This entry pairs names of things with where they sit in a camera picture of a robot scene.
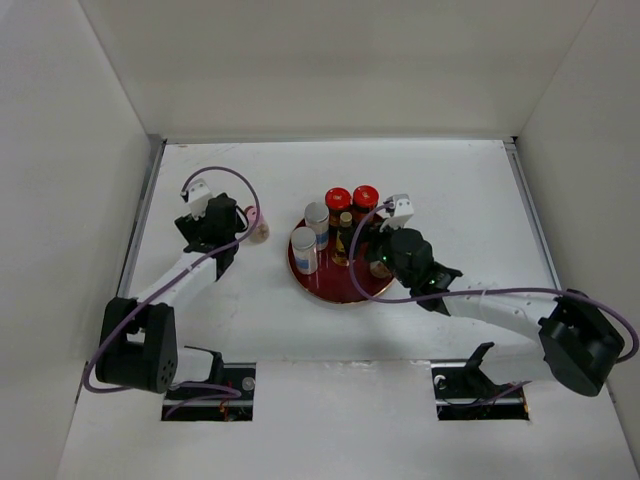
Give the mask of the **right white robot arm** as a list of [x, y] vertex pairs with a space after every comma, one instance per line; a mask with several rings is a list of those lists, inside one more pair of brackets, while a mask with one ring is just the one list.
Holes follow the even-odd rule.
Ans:
[[495, 288], [469, 280], [437, 262], [422, 234], [377, 222], [364, 229], [365, 257], [382, 263], [409, 298], [426, 311], [484, 322], [516, 333], [523, 349], [480, 344], [449, 374], [452, 388], [479, 396], [510, 384], [555, 380], [586, 397], [597, 396], [614, 366], [624, 361], [625, 342], [601, 306], [575, 290]]

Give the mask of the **red lid sauce jar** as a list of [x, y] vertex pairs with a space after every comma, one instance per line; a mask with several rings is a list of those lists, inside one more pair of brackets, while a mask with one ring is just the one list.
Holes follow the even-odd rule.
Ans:
[[360, 185], [352, 194], [351, 213], [355, 224], [358, 224], [369, 212], [378, 206], [379, 192], [371, 185]]
[[333, 187], [325, 194], [325, 205], [329, 210], [329, 229], [334, 232], [340, 225], [340, 215], [351, 210], [351, 193], [345, 188]]

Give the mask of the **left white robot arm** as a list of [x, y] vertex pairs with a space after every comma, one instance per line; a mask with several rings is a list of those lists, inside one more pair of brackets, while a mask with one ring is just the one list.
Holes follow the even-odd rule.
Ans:
[[225, 193], [202, 197], [204, 209], [175, 220], [187, 241], [179, 261], [134, 298], [115, 297], [106, 306], [95, 361], [98, 381], [118, 388], [164, 393], [183, 383], [206, 399], [224, 387], [216, 368], [221, 356], [178, 340], [178, 316], [218, 281], [238, 251], [248, 221]]

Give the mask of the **silver lid spice jar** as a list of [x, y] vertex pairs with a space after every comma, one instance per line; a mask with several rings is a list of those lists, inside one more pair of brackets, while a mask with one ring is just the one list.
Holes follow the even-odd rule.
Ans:
[[304, 275], [315, 273], [317, 270], [315, 232], [309, 227], [298, 227], [292, 232], [290, 242], [297, 270]]

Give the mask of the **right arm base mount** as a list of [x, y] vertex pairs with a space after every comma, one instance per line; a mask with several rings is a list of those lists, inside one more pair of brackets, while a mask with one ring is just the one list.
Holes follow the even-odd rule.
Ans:
[[493, 347], [493, 342], [485, 342], [466, 360], [430, 364], [440, 421], [529, 420], [526, 382], [495, 384], [480, 369]]

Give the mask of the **black cap brown spice bottle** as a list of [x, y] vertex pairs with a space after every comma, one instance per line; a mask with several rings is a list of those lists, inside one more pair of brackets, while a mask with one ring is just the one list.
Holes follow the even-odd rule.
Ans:
[[392, 273], [381, 261], [373, 261], [369, 265], [370, 273], [379, 279], [391, 278]]

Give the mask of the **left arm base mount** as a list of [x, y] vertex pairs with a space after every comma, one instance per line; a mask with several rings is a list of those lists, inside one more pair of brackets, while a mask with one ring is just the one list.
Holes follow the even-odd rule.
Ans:
[[177, 373], [162, 402], [165, 422], [250, 422], [257, 365], [228, 363], [221, 353], [195, 347], [178, 350]]

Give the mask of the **silver lid blue label jar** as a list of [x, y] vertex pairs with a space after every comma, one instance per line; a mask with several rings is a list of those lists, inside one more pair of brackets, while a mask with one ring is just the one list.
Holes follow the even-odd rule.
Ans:
[[311, 202], [305, 207], [305, 225], [314, 231], [318, 251], [324, 250], [329, 243], [329, 209], [322, 202]]

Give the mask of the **pink lid spice bottle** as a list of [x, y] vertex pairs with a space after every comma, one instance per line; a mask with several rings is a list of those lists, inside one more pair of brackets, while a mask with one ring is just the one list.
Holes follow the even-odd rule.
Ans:
[[258, 212], [255, 205], [247, 206], [244, 213], [250, 227], [253, 227], [249, 240], [254, 244], [264, 243], [270, 236], [270, 229], [263, 215]]

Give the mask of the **tall yellow label bottle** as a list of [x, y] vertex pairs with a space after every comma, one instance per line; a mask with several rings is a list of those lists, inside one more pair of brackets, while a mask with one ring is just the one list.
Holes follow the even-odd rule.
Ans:
[[332, 261], [340, 267], [347, 267], [349, 265], [347, 244], [352, 236], [352, 227], [352, 214], [348, 211], [342, 212], [339, 217], [339, 226], [336, 232], [335, 245], [332, 252]]

